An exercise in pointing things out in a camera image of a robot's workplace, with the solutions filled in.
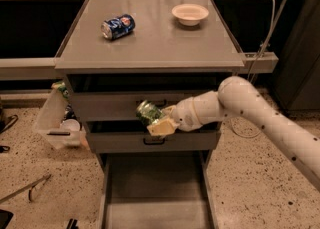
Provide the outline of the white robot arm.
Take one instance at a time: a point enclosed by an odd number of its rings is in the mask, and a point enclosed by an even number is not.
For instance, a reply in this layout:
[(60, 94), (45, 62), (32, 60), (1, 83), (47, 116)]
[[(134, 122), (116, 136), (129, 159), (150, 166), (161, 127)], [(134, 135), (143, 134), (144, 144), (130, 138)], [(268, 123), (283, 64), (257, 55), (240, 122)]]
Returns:
[(212, 122), (242, 117), (254, 124), (320, 190), (320, 139), (272, 108), (247, 80), (231, 76), (216, 91), (190, 97), (163, 110), (149, 125), (153, 136), (190, 132)]

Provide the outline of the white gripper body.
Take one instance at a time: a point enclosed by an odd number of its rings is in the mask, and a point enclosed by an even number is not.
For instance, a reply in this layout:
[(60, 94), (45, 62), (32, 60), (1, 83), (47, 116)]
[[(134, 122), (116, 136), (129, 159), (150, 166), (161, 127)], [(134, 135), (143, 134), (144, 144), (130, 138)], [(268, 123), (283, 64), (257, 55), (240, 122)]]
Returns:
[(177, 103), (173, 109), (172, 118), (179, 124), (178, 129), (185, 132), (199, 129), (202, 126), (195, 112), (193, 97)]

